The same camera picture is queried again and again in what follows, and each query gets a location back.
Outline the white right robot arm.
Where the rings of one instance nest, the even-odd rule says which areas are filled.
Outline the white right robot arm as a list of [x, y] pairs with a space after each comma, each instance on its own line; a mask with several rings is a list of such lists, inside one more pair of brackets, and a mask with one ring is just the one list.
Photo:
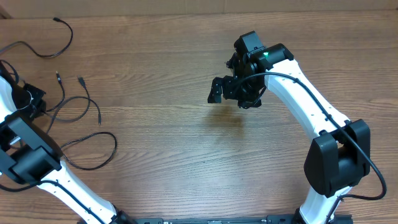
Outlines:
[[269, 215], [267, 223], [352, 223], [335, 215], [343, 195], [369, 174], [370, 129], [335, 109], [308, 81], [293, 54], [283, 45], [266, 47], [256, 32], [241, 35], [226, 66], [231, 76], [216, 77], [209, 103], [222, 99], [240, 108], [258, 108], [265, 90], [273, 92], [294, 115], [311, 145], [304, 163], [310, 184], [305, 202], [293, 215]]

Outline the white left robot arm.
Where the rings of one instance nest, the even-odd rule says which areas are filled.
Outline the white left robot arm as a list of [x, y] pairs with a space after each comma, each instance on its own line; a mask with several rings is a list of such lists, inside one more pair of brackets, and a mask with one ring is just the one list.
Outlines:
[[83, 223], [134, 223], [87, 187], [66, 165], [61, 147], [33, 123], [46, 109], [44, 94], [20, 86], [18, 74], [1, 67], [1, 173], [20, 191], [38, 187], [54, 195]]

